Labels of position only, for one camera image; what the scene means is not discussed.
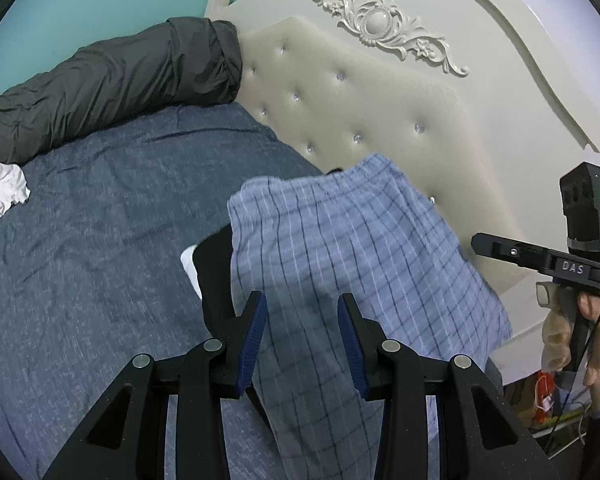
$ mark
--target black strap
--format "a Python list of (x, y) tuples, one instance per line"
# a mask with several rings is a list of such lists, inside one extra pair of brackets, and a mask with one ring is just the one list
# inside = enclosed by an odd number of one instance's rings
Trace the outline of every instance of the black strap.
[[(224, 320), (235, 317), (231, 298), (231, 225), (206, 238), (193, 251), (193, 264), (198, 272), (198, 284), (202, 293), (202, 314), (206, 328), (216, 337)], [(246, 389), (247, 397), (271, 430), (267, 413), (253, 385)]]

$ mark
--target bed sheet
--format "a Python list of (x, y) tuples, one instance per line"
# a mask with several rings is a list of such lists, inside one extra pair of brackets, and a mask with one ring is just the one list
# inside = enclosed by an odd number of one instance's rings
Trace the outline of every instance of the bed sheet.
[[(166, 108), (24, 171), (29, 202), (0, 220), (0, 448), (31, 480), (133, 355), (208, 337), (179, 255), (228, 223), (241, 184), (320, 172), (237, 104)], [(249, 401), (222, 411), (232, 478), (283, 478)], [(167, 439), (169, 479), (173, 424)]]

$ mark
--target black cable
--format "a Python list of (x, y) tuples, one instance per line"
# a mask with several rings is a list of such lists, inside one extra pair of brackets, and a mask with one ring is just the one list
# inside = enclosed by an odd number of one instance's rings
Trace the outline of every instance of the black cable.
[[(593, 329), (591, 330), (591, 334), (589, 334), (589, 337), (587, 338), (587, 341), (584, 344), (584, 352), (582, 353), (582, 357), (580, 359), (580, 362), (578, 363), (577, 370), (580, 369), (580, 365), (582, 364), (582, 361), (584, 360), (585, 356), (587, 355), (587, 350), (589, 349), (589, 345), (591, 344), (594, 336), (596, 335), (596, 331), (598, 330), (599, 325), (600, 325), (600, 314), (598, 316), (598, 319), (596, 320), (595, 325), (593, 326)], [(573, 381), (573, 383), (571, 383), (571, 386), (569, 387), (569, 391), (567, 392), (567, 396), (564, 397), (564, 401), (562, 402), (562, 405), (560, 408), (560, 415), (558, 415), (558, 417), (556, 417), (554, 426), (551, 428), (551, 433), (549, 433), (549, 439), (546, 441), (546, 444), (544, 445), (544, 453), (545, 454), (549, 453), (549, 450), (551, 449), (551, 444), (554, 442), (555, 428), (558, 426), (558, 423), (560, 423), (560, 419), (562, 418), (564, 409), (567, 407), (567, 403), (569, 402), (569, 397), (571, 397), (571, 391), (573, 390), (574, 382), (575, 381)]]

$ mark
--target red object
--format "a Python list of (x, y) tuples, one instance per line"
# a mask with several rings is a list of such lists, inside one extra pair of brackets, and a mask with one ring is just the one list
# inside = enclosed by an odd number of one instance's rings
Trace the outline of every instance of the red object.
[(536, 372), (536, 416), (534, 422), (542, 424), (547, 418), (547, 413), (554, 405), (553, 394), (555, 390), (554, 376), (549, 373)]

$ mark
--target triangular cutout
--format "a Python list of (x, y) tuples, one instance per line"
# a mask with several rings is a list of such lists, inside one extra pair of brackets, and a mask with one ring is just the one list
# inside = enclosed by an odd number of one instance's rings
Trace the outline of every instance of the triangular cutout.
[(131, 386), (123, 388), (110, 403), (87, 436), (87, 443), (93, 446), (118, 449), (122, 444), (126, 412), (131, 402)]
[(518, 436), (485, 391), (479, 386), (474, 386), (472, 394), (484, 449), (498, 449), (517, 443)]

